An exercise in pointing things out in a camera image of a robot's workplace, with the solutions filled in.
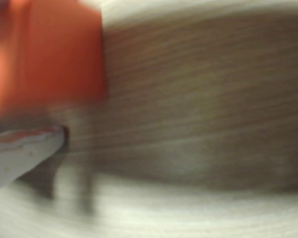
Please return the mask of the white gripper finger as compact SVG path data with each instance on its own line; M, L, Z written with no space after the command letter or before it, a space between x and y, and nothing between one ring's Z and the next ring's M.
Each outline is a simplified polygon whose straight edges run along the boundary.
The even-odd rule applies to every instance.
M61 126L0 133L0 188L52 157L65 141Z

